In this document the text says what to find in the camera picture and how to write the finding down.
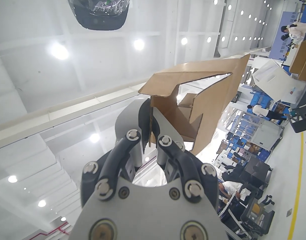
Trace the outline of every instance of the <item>ceiling light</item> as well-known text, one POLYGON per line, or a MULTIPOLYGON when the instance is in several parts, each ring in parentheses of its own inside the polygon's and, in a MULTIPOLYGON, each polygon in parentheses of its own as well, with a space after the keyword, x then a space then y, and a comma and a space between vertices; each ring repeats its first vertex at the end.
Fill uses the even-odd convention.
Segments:
POLYGON ((15 182, 17 182, 16 176, 10 176, 10 177, 8 178, 8 182, 10 182, 10 183, 15 183, 15 182))
POLYGON ((98 142, 100 140, 100 136, 98 135, 98 134, 92 134, 91 136, 90 136, 90 141, 92 142, 92 143, 96 143, 96 142, 98 142))
POLYGON ((39 201, 39 203, 38 203, 38 206, 39 206, 39 207, 44 207, 45 205, 47 205, 47 203, 45 202, 45 200, 41 200, 41 201, 39 201))
POLYGON ((144 49, 144 41, 142 39, 137 39, 134 41, 134 47, 136 50, 144 49))
POLYGON ((51 54, 60 60, 65 60, 69 57, 69 52, 66 47, 59 43, 54 43, 51 46, 51 54))
POLYGON ((181 40, 181 43, 182 43, 182 45, 186 45, 187 44, 187 38, 182 38, 182 40, 181 40))

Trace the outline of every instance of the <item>red cable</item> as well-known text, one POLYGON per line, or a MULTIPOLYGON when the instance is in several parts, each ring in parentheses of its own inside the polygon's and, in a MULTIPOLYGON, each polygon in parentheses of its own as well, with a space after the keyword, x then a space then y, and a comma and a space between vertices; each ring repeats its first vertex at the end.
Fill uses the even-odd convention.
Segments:
POLYGON ((61 227, 67 225, 68 222, 63 223, 62 225, 60 225, 59 227, 55 228, 54 230, 48 232, 48 233, 38 233, 37 235, 35 235, 34 237, 28 239, 28 240, 32 240, 34 238, 36 238, 37 236, 49 236, 50 234, 54 233, 55 231, 59 230, 61 233, 64 233, 66 235, 69 235, 67 232, 65 232, 64 230, 61 229, 61 227))

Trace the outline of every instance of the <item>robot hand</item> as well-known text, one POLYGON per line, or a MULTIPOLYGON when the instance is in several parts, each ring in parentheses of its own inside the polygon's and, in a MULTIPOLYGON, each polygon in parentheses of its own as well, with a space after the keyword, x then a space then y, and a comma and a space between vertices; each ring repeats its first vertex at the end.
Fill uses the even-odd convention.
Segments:
POLYGON ((115 130, 115 147, 83 169, 83 209, 69 240, 227 239, 214 210, 218 207, 215 168, 185 150, 182 137, 158 109, 150 107, 149 99, 128 105, 115 130), (141 187, 132 181, 143 163, 151 129, 156 161, 168 183, 141 187))

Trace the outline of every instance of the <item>open cardboard box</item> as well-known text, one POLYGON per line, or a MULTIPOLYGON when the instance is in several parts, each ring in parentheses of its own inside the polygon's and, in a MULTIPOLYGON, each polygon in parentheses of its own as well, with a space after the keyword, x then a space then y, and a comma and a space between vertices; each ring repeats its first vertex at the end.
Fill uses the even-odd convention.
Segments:
POLYGON ((151 96, 157 107, 185 142, 194 142, 191 152, 200 153, 212 140, 223 110, 235 97, 250 55, 242 58, 189 62, 159 71, 139 90, 151 96), (179 85, 229 74, 199 94, 187 94, 179 105, 179 85))

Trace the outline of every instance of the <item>white box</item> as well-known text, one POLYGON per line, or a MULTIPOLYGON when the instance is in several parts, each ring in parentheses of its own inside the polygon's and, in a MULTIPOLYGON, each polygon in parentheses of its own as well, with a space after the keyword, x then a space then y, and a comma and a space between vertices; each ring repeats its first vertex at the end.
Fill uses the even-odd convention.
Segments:
POLYGON ((306 86, 305 81, 293 79, 272 59, 253 73, 253 79, 276 102, 296 103, 306 86))

